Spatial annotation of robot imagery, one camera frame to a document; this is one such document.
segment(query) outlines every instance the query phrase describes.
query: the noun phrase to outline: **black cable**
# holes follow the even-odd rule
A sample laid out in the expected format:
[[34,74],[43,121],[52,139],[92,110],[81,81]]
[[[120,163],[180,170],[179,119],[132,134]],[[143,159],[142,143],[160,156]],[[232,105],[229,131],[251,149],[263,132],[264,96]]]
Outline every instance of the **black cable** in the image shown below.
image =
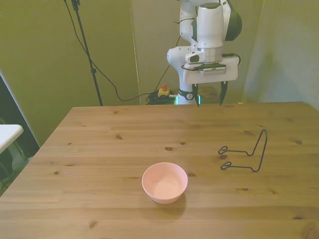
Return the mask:
[[169,97],[169,96],[160,96],[158,97],[159,91],[155,91],[152,94],[150,94],[146,100],[147,100],[147,105],[171,105],[174,104],[175,98],[174,97]]
[[[179,43],[180,38],[181,38],[181,36],[179,36],[179,38],[178,38],[178,40],[177,40],[177,43],[176,43],[176,46],[175,46],[175,47],[177,47],[177,46],[178,46],[178,43]],[[168,67],[167,67],[166,71],[165,71],[165,72],[164,72],[164,74],[161,76],[161,78],[160,78],[160,80],[159,80],[159,83],[158,83],[158,85],[156,86],[156,88],[155,88],[154,92],[158,89],[158,87],[159,87],[159,85],[160,85],[160,82],[161,82],[161,81],[162,81],[162,79],[164,78],[164,76],[165,76],[165,74],[166,74],[166,72],[168,71],[168,69],[169,69],[169,68],[170,68],[170,65],[168,65]]]
[[119,100],[122,101],[122,102],[131,101],[131,100],[134,100],[134,99],[139,98],[139,97],[141,97],[141,96],[151,94],[151,93],[141,94],[141,95],[139,95],[139,96],[136,96],[136,97],[134,97],[134,98],[132,98],[132,99],[128,99],[128,100],[122,100],[122,99],[121,99],[121,97],[119,96],[119,93],[118,93],[118,89],[116,88],[116,86],[114,85],[114,83],[99,69],[99,67],[97,67],[97,65],[93,62],[92,58],[90,57],[90,55],[89,55],[89,54],[87,53],[87,51],[85,50],[85,48],[84,48],[84,46],[83,46],[83,44],[82,44],[82,42],[81,42],[81,40],[80,40],[80,38],[79,38],[77,32],[76,32],[76,28],[75,28],[75,24],[74,24],[74,21],[73,21],[73,17],[72,17],[71,11],[70,11],[70,9],[69,9],[69,6],[68,6],[66,0],[64,0],[64,3],[65,3],[66,8],[67,8],[67,10],[68,10],[68,12],[69,12],[69,15],[70,15],[70,18],[71,18],[71,21],[72,21],[72,25],[73,25],[73,29],[74,29],[76,38],[78,39],[79,43],[81,44],[81,46],[82,46],[84,52],[86,53],[86,55],[87,55],[87,56],[89,57],[89,59],[91,60],[92,64],[93,64],[93,65],[96,67],[96,69],[112,84],[112,86],[113,86],[114,89],[115,89],[115,93],[116,93],[117,97],[119,98]]
[[186,21],[186,20],[194,20],[195,18],[194,17],[192,17],[192,18],[186,18],[186,19],[183,19],[183,20],[181,20],[180,22],[176,22],[176,21],[173,21],[174,23],[176,23],[176,24],[180,24],[182,21]]

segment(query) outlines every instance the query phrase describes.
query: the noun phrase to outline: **black wire stand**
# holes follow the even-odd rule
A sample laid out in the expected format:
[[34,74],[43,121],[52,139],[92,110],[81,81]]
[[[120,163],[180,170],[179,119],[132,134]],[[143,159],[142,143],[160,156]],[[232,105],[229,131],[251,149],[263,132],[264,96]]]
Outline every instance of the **black wire stand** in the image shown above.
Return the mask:
[[259,136],[259,138],[258,138],[258,140],[257,140],[256,146],[255,146],[255,148],[254,148],[254,151],[253,151],[252,153],[248,153],[247,151],[241,151],[241,150],[228,150],[228,147],[227,147],[227,146],[222,147],[222,148],[218,151],[218,153],[219,153],[220,155],[223,155],[223,154],[226,153],[226,152],[237,152],[237,153],[246,153],[248,156],[253,156],[253,155],[255,154],[255,152],[256,152],[257,146],[258,146],[259,141],[260,141],[261,137],[263,136],[263,134],[265,134],[266,139],[265,139],[264,149],[263,149],[263,153],[262,153],[262,155],[261,155],[259,167],[258,167],[257,170],[253,169],[252,167],[248,167],[248,166],[233,166],[233,165],[232,165],[232,162],[230,162],[230,161],[224,163],[220,168],[221,168],[222,170],[226,170],[226,169],[228,169],[228,168],[248,168],[248,169],[251,169],[254,173],[259,172],[259,170],[260,170],[260,168],[261,168],[261,166],[262,166],[262,164],[263,164],[264,154],[265,154],[265,151],[266,151],[266,146],[267,146],[267,141],[268,141],[268,133],[267,133],[267,131],[266,131],[265,129],[263,129],[263,130],[261,131],[260,136]]

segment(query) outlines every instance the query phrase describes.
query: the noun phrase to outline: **wooden table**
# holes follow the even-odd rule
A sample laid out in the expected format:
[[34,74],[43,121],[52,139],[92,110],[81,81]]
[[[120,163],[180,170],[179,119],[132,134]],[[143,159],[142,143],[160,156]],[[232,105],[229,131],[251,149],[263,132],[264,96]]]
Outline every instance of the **wooden table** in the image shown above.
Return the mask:
[[[220,170],[220,147],[259,173]],[[169,161],[185,196],[157,205],[141,176]],[[1,239],[318,239],[319,112],[302,103],[74,108],[0,198]]]

